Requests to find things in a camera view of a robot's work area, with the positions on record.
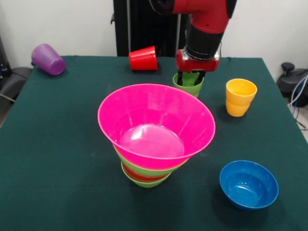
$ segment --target plastic cup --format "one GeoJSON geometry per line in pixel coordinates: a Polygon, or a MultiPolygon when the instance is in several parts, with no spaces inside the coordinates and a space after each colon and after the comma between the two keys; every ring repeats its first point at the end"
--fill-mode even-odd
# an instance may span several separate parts
{"type": "Polygon", "coordinates": [[[256,85],[246,79],[235,78],[226,85],[226,107],[231,116],[243,116],[257,93],[256,85]]]}
{"type": "Polygon", "coordinates": [[[183,86],[177,84],[178,74],[173,77],[173,86],[177,89],[181,89],[194,97],[198,98],[201,87],[203,85],[204,78],[202,78],[201,83],[194,86],[194,82],[198,78],[199,73],[187,73],[183,72],[183,86]]]}
{"type": "Polygon", "coordinates": [[[158,69],[155,46],[129,53],[130,68],[134,71],[155,71],[158,69]]]}
{"type": "Polygon", "coordinates": [[[32,51],[32,62],[47,73],[57,76],[65,70],[65,61],[48,44],[38,45],[32,51]]]}

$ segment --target pink bowl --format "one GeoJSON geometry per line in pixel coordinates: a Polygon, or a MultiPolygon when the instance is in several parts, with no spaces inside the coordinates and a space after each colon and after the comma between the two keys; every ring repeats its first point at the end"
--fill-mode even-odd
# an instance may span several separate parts
{"type": "Polygon", "coordinates": [[[99,107],[98,123],[125,159],[156,170],[180,165],[215,135],[214,118],[200,100],[160,84],[112,92],[99,107]]]}

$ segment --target table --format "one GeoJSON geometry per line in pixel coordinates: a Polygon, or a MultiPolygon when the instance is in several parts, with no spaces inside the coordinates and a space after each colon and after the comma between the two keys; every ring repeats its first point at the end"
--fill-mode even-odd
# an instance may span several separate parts
{"type": "Polygon", "coordinates": [[[133,73],[125,57],[64,59],[58,77],[35,68],[0,129],[0,230],[307,230],[308,145],[262,59],[224,58],[206,75],[199,98],[216,119],[215,138],[152,189],[123,174],[97,110],[120,87],[172,85],[175,60],[159,58],[158,71],[133,73]],[[225,84],[237,77],[258,86],[240,118],[225,110],[225,84]],[[237,159],[276,176],[273,205],[243,212],[229,203],[218,176],[237,159]]]}

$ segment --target purple cup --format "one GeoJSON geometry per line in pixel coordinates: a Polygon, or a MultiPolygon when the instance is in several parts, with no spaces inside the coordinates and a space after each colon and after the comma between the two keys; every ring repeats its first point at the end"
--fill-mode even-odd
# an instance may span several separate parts
{"type": "Polygon", "coordinates": [[[53,76],[57,76],[65,70],[65,61],[48,44],[38,45],[32,51],[31,58],[35,65],[53,76]]]}

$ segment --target white wall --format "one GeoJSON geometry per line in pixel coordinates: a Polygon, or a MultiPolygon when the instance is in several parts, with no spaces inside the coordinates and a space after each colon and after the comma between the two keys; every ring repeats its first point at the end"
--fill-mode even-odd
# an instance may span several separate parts
{"type": "MultiPolygon", "coordinates": [[[[238,0],[222,54],[262,57],[274,78],[284,61],[308,66],[308,0],[238,0]]],[[[0,0],[0,34],[11,65],[35,46],[61,55],[116,55],[113,0],[0,0]]]]}
{"type": "Polygon", "coordinates": [[[223,56],[262,57],[274,79],[281,63],[308,67],[308,0],[238,0],[223,56]]]}
{"type": "Polygon", "coordinates": [[[116,56],[112,0],[0,0],[0,35],[12,67],[31,66],[41,43],[61,55],[116,56]]]}

